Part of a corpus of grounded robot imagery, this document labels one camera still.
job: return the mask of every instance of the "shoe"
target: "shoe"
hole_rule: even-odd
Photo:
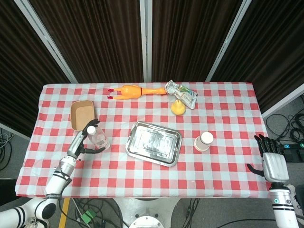
[[[291,184],[287,185],[287,188],[289,188],[290,190],[290,198],[291,198],[291,202],[293,203],[294,206],[294,212],[296,215],[301,215],[303,216],[303,211],[302,208],[296,198],[296,194],[295,194],[295,187]],[[298,220],[299,223],[301,223],[302,225],[304,225],[304,220],[301,218],[296,218]]]
[[[49,221],[30,218],[24,228],[49,228]]]

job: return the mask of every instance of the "pear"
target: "pear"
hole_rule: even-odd
[[[180,100],[176,100],[171,105],[171,111],[176,115],[183,115],[186,111],[186,105]]]

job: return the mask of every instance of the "crumpled wrapper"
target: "crumpled wrapper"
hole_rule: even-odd
[[[168,94],[175,95],[176,98],[181,100],[187,107],[194,109],[197,93],[183,85],[176,84],[172,80],[166,84],[165,89]]]

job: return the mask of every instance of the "tablecloth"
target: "tablecloth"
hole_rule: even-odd
[[[246,163],[262,168],[255,134],[266,128],[251,83],[182,83],[198,93],[195,109],[176,116],[172,95],[143,95],[138,99],[108,100],[108,88],[123,84],[45,85],[39,112],[16,184],[19,196],[43,197],[45,186],[66,156],[77,134],[71,128],[74,101],[94,102],[98,118],[111,143],[100,154],[82,154],[63,197],[256,197],[268,195],[264,178]],[[165,83],[138,83],[164,87]],[[131,127],[149,122],[180,131],[183,140],[178,163],[165,167],[130,157],[125,152]],[[214,141],[199,152],[194,139],[209,131]],[[94,148],[88,139],[84,144]]]

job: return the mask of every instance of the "rubber chicken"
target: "rubber chicken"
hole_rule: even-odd
[[[131,99],[131,98],[138,98],[141,95],[146,94],[167,94],[166,90],[164,88],[158,88],[158,89],[147,89],[147,88],[141,88],[136,85],[125,85],[121,88],[117,89],[108,89],[109,92],[113,91],[120,91],[122,94],[118,96],[108,96],[108,99]]]

